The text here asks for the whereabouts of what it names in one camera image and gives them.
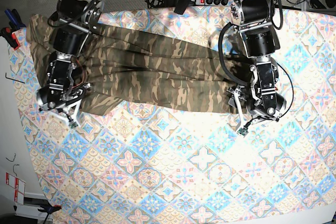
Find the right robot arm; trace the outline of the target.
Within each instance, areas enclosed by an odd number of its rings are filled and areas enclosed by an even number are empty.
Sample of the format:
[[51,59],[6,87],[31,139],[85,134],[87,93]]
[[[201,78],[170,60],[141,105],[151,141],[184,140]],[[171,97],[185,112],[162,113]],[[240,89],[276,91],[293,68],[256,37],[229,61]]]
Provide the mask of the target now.
[[100,0],[58,0],[47,20],[54,29],[46,85],[36,93],[40,111],[48,111],[71,129],[80,125],[79,108],[91,88],[79,63],[85,42],[97,28],[104,2]]

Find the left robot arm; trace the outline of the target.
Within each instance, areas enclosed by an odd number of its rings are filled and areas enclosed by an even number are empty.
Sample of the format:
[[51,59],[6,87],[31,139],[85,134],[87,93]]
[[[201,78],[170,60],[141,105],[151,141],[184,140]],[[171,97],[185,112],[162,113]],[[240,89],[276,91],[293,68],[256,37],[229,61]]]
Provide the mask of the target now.
[[[246,136],[251,125],[278,122],[292,106],[277,92],[276,83],[282,66],[272,57],[280,49],[277,31],[284,23],[283,11],[279,12],[280,25],[276,26],[273,0],[228,0],[228,6],[232,20],[220,31],[218,53],[222,69],[237,84],[235,88],[228,88],[231,94],[228,103],[237,109],[240,119],[236,133]],[[225,64],[223,39],[231,28],[240,36],[245,56],[251,60],[248,81],[233,75]]]

